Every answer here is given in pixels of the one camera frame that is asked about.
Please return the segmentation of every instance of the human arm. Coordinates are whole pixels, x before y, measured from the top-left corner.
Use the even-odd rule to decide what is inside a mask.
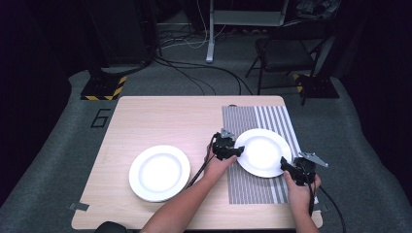
[[[211,151],[205,158],[210,162],[205,167],[203,177],[194,185],[185,189],[167,201],[145,224],[142,233],[183,232],[190,224],[209,191],[223,176],[226,168],[236,161],[233,155],[220,161]]]
[[[285,171],[284,175],[286,184],[288,185],[289,203],[291,206],[296,232],[319,232],[318,227],[316,227],[315,222],[309,215],[311,195],[308,186],[296,185],[288,171]],[[316,175],[315,181],[311,184],[312,189],[317,190],[321,183],[321,178]]]

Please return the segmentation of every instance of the wooden table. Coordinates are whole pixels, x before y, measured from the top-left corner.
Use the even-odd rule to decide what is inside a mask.
[[[189,158],[190,179],[203,162],[207,144],[223,127],[222,106],[283,106],[279,96],[139,96],[122,97],[108,127],[80,200],[75,229],[96,229],[110,220],[127,229],[141,229],[162,203],[140,199],[128,181],[129,168],[143,150],[171,145]],[[318,227],[320,212],[312,219]],[[188,229],[294,228],[289,204],[233,205],[227,176],[203,202]]]

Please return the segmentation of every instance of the black and white striped mat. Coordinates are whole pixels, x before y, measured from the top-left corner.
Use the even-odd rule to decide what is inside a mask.
[[[234,140],[243,132],[269,129],[282,136],[291,147],[292,160],[300,152],[291,119],[285,106],[223,107],[223,128]],[[227,170],[230,204],[281,204],[288,202],[288,188],[283,176],[261,178],[234,163]]]

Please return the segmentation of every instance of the human hand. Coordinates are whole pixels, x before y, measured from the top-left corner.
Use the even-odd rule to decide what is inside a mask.
[[[216,183],[224,174],[224,171],[228,166],[234,163],[237,160],[236,155],[232,155],[228,159],[222,161],[218,160],[212,152],[212,149],[209,149],[208,155],[205,156],[205,161],[209,161],[204,170],[203,177],[209,181]]]
[[[289,204],[293,213],[309,213],[309,203],[311,202],[311,194],[308,186],[299,186],[288,171],[284,172],[285,181],[288,185]],[[312,190],[315,194],[318,187],[321,186],[322,181],[318,174],[315,175],[315,180],[311,183]]]

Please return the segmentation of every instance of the white plate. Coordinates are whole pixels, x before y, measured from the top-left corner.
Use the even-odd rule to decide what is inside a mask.
[[[292,161],[288,143],[271,130],[251,129],[244,132],[235,143],[236,148],[242,146],[245,146],[245,150],[237,161],[246,171],[258,177],[272,178],[282,175],[282,156],[289,163]]]
[[[160,145],[140,153],[129,171],[133,191],[149,202],[166,201],[178,194],[190,175],[188,157],[179,149]]]

